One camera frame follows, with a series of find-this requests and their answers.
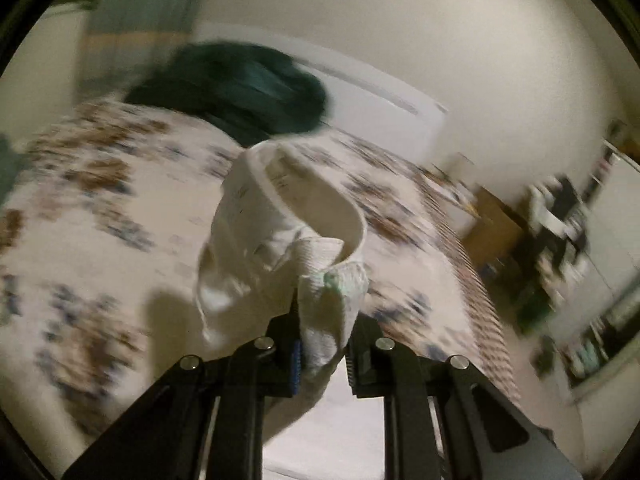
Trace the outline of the teal cloth at bedside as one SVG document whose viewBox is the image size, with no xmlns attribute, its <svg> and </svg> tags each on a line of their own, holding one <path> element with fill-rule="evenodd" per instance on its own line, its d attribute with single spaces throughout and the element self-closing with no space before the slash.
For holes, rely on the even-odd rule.
<svg viewBox="0 0 640 480">
<path fill-rule="evenodd" d="M 29 156 L 17 152 L 8 136 L 0 136 L 0 205 L 3 206 L 29 167 Z"/>
</svg>

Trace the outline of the brown wooden furniture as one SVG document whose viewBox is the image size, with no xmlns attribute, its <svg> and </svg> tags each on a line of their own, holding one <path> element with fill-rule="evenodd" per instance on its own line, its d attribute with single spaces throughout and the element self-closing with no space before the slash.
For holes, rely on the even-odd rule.
<svg viewBox="0 0 640 480">
<path fill-rule="evenodd" d="M 500 198 L 479 188 L 475 193 L 475 214 L 454 222 L 456 232 L 472 267 L 477 272 L 511 255 L 527 232 L 526 220 Z"/>
</svg>

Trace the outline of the cluttered white shelf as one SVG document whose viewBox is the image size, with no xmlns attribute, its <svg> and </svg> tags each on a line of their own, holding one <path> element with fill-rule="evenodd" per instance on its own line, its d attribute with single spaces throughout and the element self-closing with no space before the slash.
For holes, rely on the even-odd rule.
<svg viewBox="0 0 640 480">
<path fill-rule="evenodd" d="M 639 133 L 608 127 L 587 183 L 550 177 L 527 195 L 514 259 L 516 327 L 539 333 L 534 363 L 584 400 L 639 353 Z"/>
</svg>

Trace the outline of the dark green cloth pile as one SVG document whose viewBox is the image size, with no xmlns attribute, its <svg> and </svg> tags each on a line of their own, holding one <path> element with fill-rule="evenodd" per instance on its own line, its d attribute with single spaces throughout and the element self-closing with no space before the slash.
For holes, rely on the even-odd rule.
<svg viewBox="0 0 640 480">
<path fill-rule="evenodd" d="M 128 104 L 175 110 L 221 129 L 243 148 L 322 123 L 329 97 L 294 58 L 259 44 L 189 44 L 133 86 Z"/>
</svg>

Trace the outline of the white air conditioner unit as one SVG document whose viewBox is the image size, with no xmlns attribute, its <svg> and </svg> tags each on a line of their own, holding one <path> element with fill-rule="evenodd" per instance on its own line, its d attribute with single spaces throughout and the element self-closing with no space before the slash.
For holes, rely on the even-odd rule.
<svg viewBox="0 0 640 480">
<path fill-rule="evenodd" d="M 405 81 L 341 52 L 254 26 L 201 21 L 193 40 L 248 42 L 289 55 L 326 89 L 327 125 L 409 162 L 430 161 L 447 110 Z"/>
</svg>

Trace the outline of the white pants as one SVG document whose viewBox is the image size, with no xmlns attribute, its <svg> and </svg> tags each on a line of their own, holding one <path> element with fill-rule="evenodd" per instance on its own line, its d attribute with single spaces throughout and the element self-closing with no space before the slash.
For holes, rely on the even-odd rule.
<svg viewBox="0 0 640 480">
<path fill-rule="evenodd" d="M 363 214 L 302 159 L 294 144 L 264 141 L 235 159 L 201 252 L 194 304 L 206 356 L 228 356 L 298 307 L 302 390 L 267 405 L 265 437 L 321 399 L 343 357 L 369 280 Z"/>
</svg>

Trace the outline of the floral bed blanket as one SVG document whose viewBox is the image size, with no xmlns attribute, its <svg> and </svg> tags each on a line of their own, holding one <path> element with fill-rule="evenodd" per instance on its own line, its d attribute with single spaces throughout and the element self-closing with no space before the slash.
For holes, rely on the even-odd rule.
<svg viewBox="0 0 640 480">
<path fill-rule="evenodd" d="M 370 230 L 366 310 L 432 359 L 466 353 L 520 393 L 494 306 L 425 171 L 334 129 L 296 154 Z M 202 120 L 112 100 L 38 133 L 1 207 L 1 406 L 54 466 L 168 367 L 240 146 Z"/>
</svg>

